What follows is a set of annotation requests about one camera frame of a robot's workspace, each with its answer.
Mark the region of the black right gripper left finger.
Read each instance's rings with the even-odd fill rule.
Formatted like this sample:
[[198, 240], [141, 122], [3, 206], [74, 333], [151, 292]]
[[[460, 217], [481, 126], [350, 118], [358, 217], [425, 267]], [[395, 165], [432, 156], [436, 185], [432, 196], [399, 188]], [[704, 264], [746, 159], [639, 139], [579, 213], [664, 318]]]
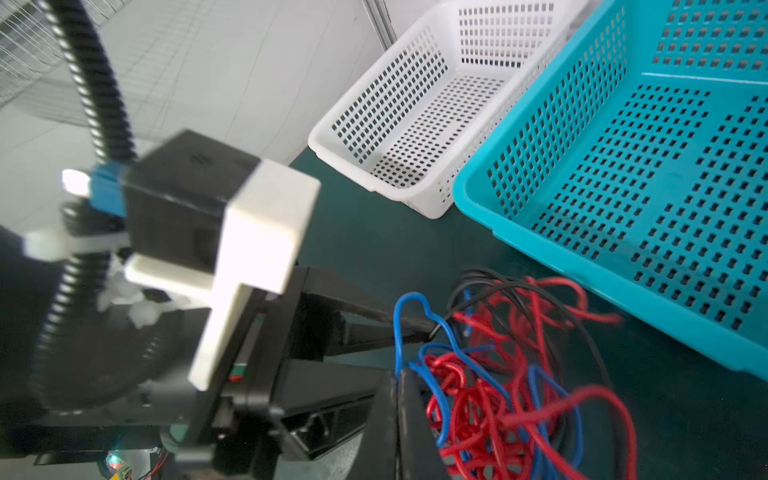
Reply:
[[378, 386], [348, 480], [397, 478], [397, 382], [386, 373]]

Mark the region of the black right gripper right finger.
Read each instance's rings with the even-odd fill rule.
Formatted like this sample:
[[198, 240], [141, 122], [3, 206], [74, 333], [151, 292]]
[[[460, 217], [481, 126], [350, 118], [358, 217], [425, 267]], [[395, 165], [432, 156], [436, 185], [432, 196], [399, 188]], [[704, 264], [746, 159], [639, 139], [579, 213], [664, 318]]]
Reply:
[[447, 467], [436, 447], [418, 376], [404, 370], [398, 383], [398, 456], [400, 478], [408, 480], [449, 479]]

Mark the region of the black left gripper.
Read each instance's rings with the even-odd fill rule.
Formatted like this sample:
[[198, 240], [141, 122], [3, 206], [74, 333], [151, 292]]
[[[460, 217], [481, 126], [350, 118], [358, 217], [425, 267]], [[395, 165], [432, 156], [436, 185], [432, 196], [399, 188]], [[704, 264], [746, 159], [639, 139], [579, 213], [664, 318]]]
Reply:
[[271, 479], [365, 426], [382, 369], [328, 363], [394, 344], [393, 309], [341, 276], [298, 267], [285, 294], [254, 293], [195, 404], [176, 460], [193, 479]]

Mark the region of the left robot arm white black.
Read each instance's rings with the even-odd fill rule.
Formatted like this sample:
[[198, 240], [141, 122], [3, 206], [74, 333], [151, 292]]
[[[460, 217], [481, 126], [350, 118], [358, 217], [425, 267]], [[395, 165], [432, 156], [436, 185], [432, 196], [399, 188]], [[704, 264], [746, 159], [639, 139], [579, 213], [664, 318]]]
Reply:
[[341, 409], [363, 403], [352, 479], [438, 479], [447, 474], [412, 372], [370, 373], [324, 357], [335, 316], [390, 326], [402, 321], [351, 298], [331, 274], [296, 258], [320, 191], [317, 179], [185, 131], [145, 157], [98, 31], [79, 1], [38, 5], [77, 86], [98, 166], [89, 193], [64, 211], [72, 238], [38, 337], [31, 387], [50, 410], [117, 399], [166, 360], [176, 333], [158, 322], [136, 333], [124, 357], [86, 371], [74, 350], [105, 343], [97, 303], [116, 235], [132, 251], [126, 277], [197, 298], [209, 316], [188, 379], [199, 397], [177, 460], [195, 479], [270, 479], [278, 457], [334, 448]]

